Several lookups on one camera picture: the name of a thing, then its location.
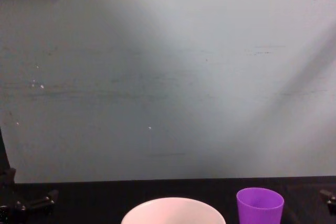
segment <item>wall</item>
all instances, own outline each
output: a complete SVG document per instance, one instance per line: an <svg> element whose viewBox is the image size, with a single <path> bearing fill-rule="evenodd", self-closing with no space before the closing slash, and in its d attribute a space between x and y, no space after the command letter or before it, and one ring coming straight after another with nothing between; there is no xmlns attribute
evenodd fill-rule
<svg viewBox="0 0 336 224"><path fill-rule="evenodd" d="M0 0L18 182L336 175L336 0Z"/></svg>

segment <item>black clamp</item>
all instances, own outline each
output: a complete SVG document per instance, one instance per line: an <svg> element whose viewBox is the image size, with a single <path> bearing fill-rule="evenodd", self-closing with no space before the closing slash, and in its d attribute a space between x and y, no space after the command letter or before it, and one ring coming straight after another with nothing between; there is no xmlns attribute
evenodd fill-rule
<svg viewBox="0 0 336 224"><path fill-rule="evenodd" d="M58 199L58 191L53 190L40 199L26 201L13 187L15 169L0 173L0 224L26 223L31 217L51 215Z"/></svg>
<svg viewBox="0 0 336 224"><path fill-rule="evenodd" d="M320 190L320 196L327 204L330 215L336 216L336 196L327 190Z"/></svg>

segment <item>plastic cup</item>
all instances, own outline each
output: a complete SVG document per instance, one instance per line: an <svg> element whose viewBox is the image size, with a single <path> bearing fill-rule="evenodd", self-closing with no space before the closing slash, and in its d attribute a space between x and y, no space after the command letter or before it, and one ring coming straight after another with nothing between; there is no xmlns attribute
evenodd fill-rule
<svg viewBox="0 0 336 224"><path fill-rule="evenodd" d="M237 193L240 224L280 224L284 198L265 188L245 188Z"/></svg>

